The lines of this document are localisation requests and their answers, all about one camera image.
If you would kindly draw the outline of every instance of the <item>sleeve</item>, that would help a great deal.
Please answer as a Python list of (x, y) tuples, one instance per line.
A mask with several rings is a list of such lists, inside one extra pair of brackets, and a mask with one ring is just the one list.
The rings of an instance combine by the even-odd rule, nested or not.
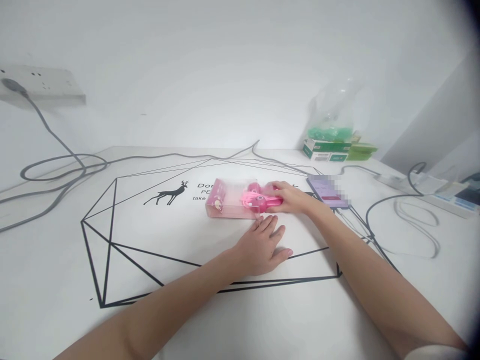
[(429, 345), (419, 347), (405, 357), (404, 360), (466, 360), (465, 351), (445, 345)]

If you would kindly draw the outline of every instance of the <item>cardboard box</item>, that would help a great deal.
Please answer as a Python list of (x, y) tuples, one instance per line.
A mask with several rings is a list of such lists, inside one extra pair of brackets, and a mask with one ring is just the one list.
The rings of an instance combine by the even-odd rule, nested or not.
[(306, 146), (314, 153), (348, 153), (351, 142), (336, 142), (313, 140), (311, 138), (305, 140)]
[(303, 145), (303, 153), (316, 162), (344, 162), (348, 156), (346, 152), (313, 152), (307, 144)]

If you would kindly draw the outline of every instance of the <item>left hand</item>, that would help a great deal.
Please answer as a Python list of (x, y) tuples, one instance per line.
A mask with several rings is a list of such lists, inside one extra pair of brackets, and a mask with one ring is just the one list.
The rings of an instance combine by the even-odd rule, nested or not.
[(285, 233), (285, 226), (276, 231), (277, 216), (261, 216), (231, 249), (239, 259), (240, 274), (257, 276), (271, 272), (292, 256), (292, 249), (286, 248), (274, 254)]

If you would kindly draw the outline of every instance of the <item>wrist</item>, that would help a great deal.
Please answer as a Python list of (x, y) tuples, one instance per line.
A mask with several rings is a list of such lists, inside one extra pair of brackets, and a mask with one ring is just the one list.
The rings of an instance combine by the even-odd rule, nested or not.
[(236, 246), (225, 250), (220, 256), (228, 264), (228, 277), (232, 283), (247, 276), (245, 262)]
[(325, 204), (324, 202), (321, 202), (320, 200), (317, 200), (313, 197), (310, 198), (310, 202), (307, 204), (307, 206), (304, 208), (303, 213), (307, 215), (310, 219), (312, 217), (316, 217), (318, 215), (322, 214), (332, 214), (332, 210), (330, 209), (330, 206)]

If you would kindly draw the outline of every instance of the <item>hand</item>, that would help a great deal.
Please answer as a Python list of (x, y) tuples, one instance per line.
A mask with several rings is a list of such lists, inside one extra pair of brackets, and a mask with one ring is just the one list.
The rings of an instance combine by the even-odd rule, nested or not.
[(278, 188), (273, 194), (281, 197), (283, 203), (267, 208), (267, 213), (306, 213), (307, 210), (323, 204), (286, 181), (273, 181), (271, 185)]
[(285, 226), (276, 231), (277, 216), (261, 216), (231, 249), (239, 260), (240, 276), (257, 276), (271, 272), (294, 252), (284, 249), (274, 254), (285, 233)]

